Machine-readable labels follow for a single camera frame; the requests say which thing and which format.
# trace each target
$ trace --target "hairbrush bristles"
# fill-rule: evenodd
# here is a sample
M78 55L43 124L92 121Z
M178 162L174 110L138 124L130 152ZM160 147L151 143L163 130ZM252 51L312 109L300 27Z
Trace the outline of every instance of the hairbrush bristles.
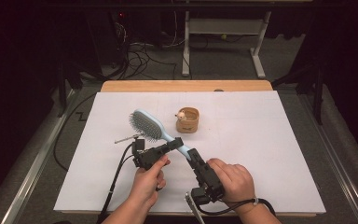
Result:
M150 142L156 142L161 138L161 128L157 123L140 111L134 111L130 115L130 125L137 133Z

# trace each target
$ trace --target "person's right hand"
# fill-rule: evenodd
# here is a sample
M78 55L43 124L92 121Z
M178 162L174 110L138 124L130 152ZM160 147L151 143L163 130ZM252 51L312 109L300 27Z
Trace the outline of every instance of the person's right hand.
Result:
M255 184L251 174L245 167L239 164L226 164L219 159L210 159L207 162L216 172L225 188L226 193L223 201L228 206L232 206L235 202L255 198ZM235 211L237 213L246 213L252 208L253 204L248 203L235 209Z

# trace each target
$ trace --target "hand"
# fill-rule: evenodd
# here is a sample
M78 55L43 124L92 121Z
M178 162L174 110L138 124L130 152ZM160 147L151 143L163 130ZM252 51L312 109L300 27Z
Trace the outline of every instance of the hand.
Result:
M164 173L161 169L170 163L168 156L164 155L148 171L139 168L133 180L129 200L144 204L147 209L150 209L158 199L156 188L162 189L166 185Z
M208 164L214 169L225 188L226 193L223 200L228 206L232 206L235 204L234 202L255 198L255 184L251 174L245 167L239 164L225 164L219 159L210 159ZM237 213L246 213L252 208L253 205L250 203L240 206L235 211Z

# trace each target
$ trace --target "black cable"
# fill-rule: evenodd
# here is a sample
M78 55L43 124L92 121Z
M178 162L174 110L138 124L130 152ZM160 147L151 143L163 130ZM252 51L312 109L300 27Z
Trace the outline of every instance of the black cable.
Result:
M208 216L220 216L220 215L223 215L229 211L232 211L244 204L247 204L247 203L262 203L264 204L268 210L270 211L270 213L274 216L276 216L275 214L275 210L274 208L272 207L272 205L269 203L269 201L265 200L265 199L260 199L260 198L257 198L257 199L249 199L249 200L244 200L244 201L241 201L241 202L237 202L235 205L229 207L228 209L225 209L225 210L222 210L222 211L219 211L219 212L207 212L207 211L204 211L203 209L200 208L200 205L199 204L196 204L197 208L200 210L201 213L205 214L205 215L208 215Z
M88 101L88 99L90 99L92 96L94 96L95 94L97 94L97 92L93 93L92 95L88 96L86 99L82 100L76 107L75 109L68 115L68 117L66 118L65 122L63 123L62 127L60 128L60 131L57 134L57 138L54 142L54 147L53 147L53 156L54 156L54 160L57 162L57 164L66 172L68 172L68 168L66 168L64 165L62 165L62 163L60 163L60 161L57 158L57 143L61 137L62 134L62 130L64 129L66 123L68 122L69 118L71 118L71 116L75 113L75 111L81 106L83 105L86 101Z
M106 218L107 218L107 214L106 214L106 211L107 211L107 206L109 205L110 203L110 200L112 199L112 195L113 195L113 190L115 189L115 186L116 186L116 182L117 182L117 178L118 178L118 174L120 173L120 170L121 168L123 167L123 164L124 162L130 158L131 156L127 157L126 159L125 156L127 154L127 151L130 149L130 147L132 146L132 143L129 144L126 149L124 150L123 152L123 155L120 159L120 163L118 164L118 167L117 167L117 170L116 170L116 174L115 174L115 178L113 179L113 182L112 182L112 185L110 186L110 190L109 190L109 193L106 197L106 201L103 205L103 209L101 210L101 213L100 215L98 215L98 220L97 220L97 224L100 224L102 223Z

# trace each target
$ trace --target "white paper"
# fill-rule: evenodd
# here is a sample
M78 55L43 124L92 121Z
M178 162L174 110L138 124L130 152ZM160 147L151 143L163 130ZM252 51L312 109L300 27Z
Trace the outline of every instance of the white paper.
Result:
M175 114L182 107L199 110L196 133L176 131ZM115 141L136 134L129 115L137 108L161 121L169 135L196 148L205 161L219 158L247 167L255 181L256 196L268 200L277 213L325 212L276 91L99 92L54 210L101 211L118 162L131 143ZM165 143L146 141L146 148ZM167 186L159 192L151 212L191 213L185 195L198 182L179 151L168 156L172 163L163 168ZM128 160L118 177L109 211L130 193L135 171ZM218 211L227 207L210 203L203 208Z

